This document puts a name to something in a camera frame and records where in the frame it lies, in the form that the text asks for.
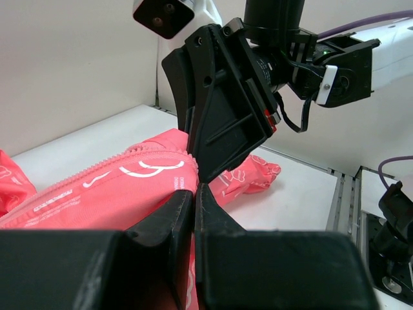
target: pink bag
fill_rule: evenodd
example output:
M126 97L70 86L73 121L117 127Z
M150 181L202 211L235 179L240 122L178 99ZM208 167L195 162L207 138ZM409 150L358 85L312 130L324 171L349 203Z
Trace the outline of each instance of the pink bag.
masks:
M32 196L13 210L7 208L5 212L11 211L0 218L0 228L128 229L164 204L174 191L196 192L197 164L183 151L187 139L186 133L172 129L134 145ZM35 193L9 158L7 167L19 172L18 180L27 185L22 197ZM210 183L210 188L223 207L244 192L264 191L280 172L279 165L252 155L237 169L222 173ZM0 180L0 191L6 188ZM186 308L198 309L194 244Z
M35 193L36 189L20 167L0 150L0 216L10 212Z

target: white tabletop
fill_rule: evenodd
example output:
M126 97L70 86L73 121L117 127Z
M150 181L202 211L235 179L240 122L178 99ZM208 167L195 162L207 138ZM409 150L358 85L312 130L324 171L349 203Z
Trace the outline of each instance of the white tabletop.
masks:
M396 181L390 178L385 178L387 183L393 184ZM381 182L379 175L375 172L363 170L361 175L361 210L380 218L384 218L383 213L379 208L379 200L386 192L386 188ZM374 289L382 309L389 310L412 310L413 307L400 302L399 300L385 294L377 289Z
M176 124L175 116L142 105L14 160L41 190ZM246 229L325 230L337 178L264 149L254 154L278 163L282 172L269 190L226 206L230 215Z

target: pink zipper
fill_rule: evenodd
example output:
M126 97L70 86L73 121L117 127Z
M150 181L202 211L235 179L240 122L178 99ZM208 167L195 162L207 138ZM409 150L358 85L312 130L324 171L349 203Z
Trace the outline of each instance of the pink zipper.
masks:
M45 195L52 194L55 191L61 190L63 187L70 185L76 181L79 181L81 178L87 177L89 174L94 173L98 169L105 168L107 166L110 166L112 164L118 163L119 161L122 160L127 160L129 158L132 158L134 156L140 156L143 154L151 154L151 153L156 153L156 152L167 152L167 153L180 153L182 155L189 156L192 162L192 166L196 173L198 172L198 166L195 161L195 159L192 157L191 154L188 154L187 151L182 151L182 150L166 150L166 149L157 149L157 148L148 148L148 147L142 147L139 145L134 145L132 147L133 149L129 148L126 150L124 153L112 156L106 160L103 160L89 168L86 168L85 170L78 172L77 174L70 176L60 182L57 182L51 186L49 186L47 189L38 192L37 194L33 195L26 201L24 201L22 204L18 205L16 208L13 209L12 212L2 216L0 218L0 228L8 222L11 222L15 218L18 218L20 215L24 214L26 212L26 206L36 202L40 198L42 198Z

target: white wall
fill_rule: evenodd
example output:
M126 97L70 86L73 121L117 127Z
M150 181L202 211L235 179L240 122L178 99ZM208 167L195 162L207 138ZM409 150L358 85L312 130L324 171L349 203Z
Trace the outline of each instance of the white wall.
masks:
M243 17L245 0L214 0L224 23ZM361 18L413 8L412 0L306 0L301 26L315 33ZM159 58L167 55L161 42ZM159 99L174 110L172 92L158 66ZM375 169L388 157L413 154L413 76L377 91L369 99L348 106L325 109L313 105L309 131L292 132L284 123L267 145L322 167L355 174L360 165ZM283 89L288 115L299 122L302 102ZM413 164L389 165L386 172L403 175Z
M132 3L0 1L0 149L14 155L155 102L157 37Z

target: camera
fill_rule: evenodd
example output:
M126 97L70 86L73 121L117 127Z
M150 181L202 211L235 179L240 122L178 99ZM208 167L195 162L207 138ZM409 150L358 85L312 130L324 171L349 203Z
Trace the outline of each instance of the camera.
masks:
M194 0L134 0L134 19L165 39L172 39L194 16Z

